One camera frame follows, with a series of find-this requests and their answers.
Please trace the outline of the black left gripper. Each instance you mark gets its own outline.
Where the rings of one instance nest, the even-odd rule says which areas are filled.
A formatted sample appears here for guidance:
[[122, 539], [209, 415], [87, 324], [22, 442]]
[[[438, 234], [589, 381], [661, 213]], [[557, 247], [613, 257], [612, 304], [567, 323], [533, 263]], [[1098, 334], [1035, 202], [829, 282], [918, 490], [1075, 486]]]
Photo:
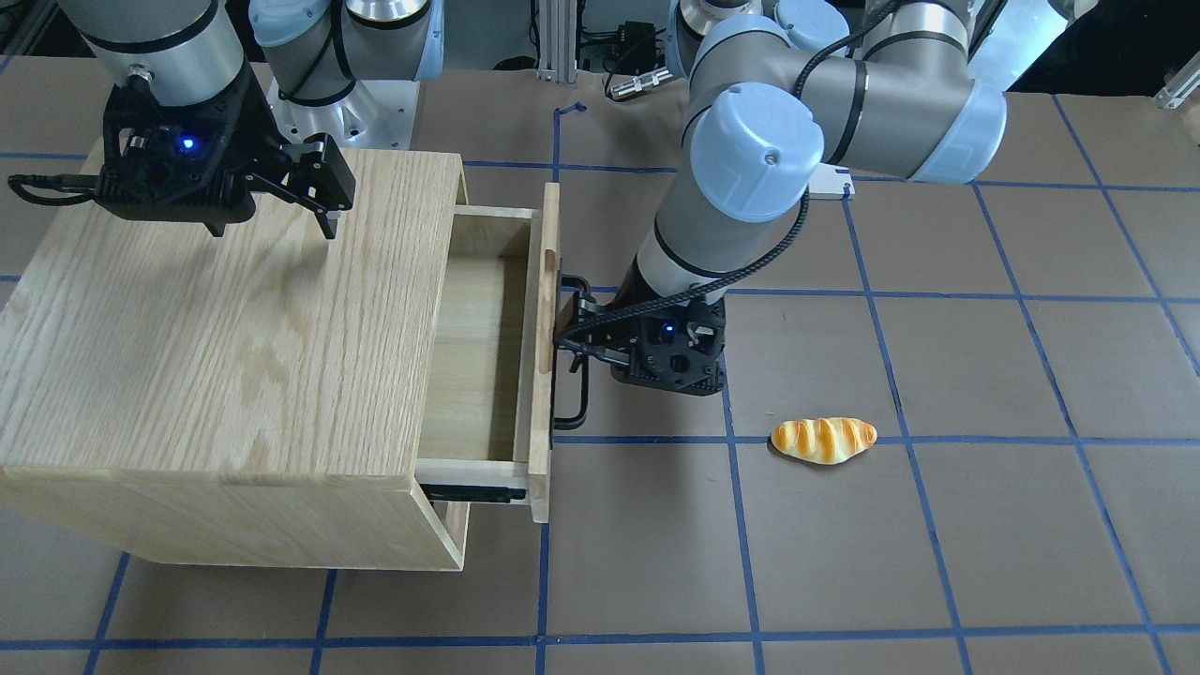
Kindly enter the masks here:
[[[595, 295], [571, 291], [559, 310], [559, 330], [571, 331], [584, 324], [608, 325], [613, 319], [608, 305], [598, 304]], [[725, 350], [726, 303], [707, 304], [695, 299], [686, 305], [672, 305], [617, 322], [613, 340], [594, 344], [557, 340], [556, 350], [566, 351], [577, 360], [592, 358], [612, 365], [613, 380], [686, 395], [715, 395], [726, 386], [726, 372], [719, 363]]]

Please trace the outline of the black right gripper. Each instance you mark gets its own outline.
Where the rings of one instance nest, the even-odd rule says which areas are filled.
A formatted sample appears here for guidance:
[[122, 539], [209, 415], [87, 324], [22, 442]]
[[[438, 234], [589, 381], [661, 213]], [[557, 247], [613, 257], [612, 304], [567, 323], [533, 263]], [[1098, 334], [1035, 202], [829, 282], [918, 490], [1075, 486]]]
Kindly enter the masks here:
[[95, 203], [120, 219], [199, 222], [223, 235], [253, 217], [252, 192], [265, 192], [307, 209], [336, 238], [355, 201], [352, 167], [326, 133], [282, 144], [253, 68], [197, 104], [162, 104], [150, 84], [131, 73], [109, 94]]

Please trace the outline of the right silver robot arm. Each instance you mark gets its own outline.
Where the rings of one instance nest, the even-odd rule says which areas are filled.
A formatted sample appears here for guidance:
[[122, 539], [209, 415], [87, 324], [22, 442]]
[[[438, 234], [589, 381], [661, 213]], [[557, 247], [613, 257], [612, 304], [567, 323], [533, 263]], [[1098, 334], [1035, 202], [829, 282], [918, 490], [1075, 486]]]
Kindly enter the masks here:
[[49, 179], [68, 203], [118, 219], [196, 222], [214, 235], [252, 219], [269, 193], [311, 211], [322, 235], [352, 210], [344, 148], [384, 145], [390, 112], [368, 82], [434, 80], [442, 1], [252, 1], [257, 80], [222, 1], [65, 1], [114, 80], [96, 175]]

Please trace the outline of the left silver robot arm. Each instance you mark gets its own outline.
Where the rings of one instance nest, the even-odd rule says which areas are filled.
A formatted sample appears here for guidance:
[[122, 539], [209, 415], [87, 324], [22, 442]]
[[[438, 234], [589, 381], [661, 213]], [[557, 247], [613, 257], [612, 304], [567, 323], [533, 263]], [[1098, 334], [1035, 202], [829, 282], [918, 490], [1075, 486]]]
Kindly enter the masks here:
[[616, 380], [719, 393], [728, 286], [779, 257], [821, 163], [962, 184], [1006, 129], [1001, 89], [968, 74], [968, 1], [887, 1], [851, 35], [802, 50], [779, 22], [736, 13], [695, 48], [682, 162], [614, 299], [575, 304], [558, 350]]

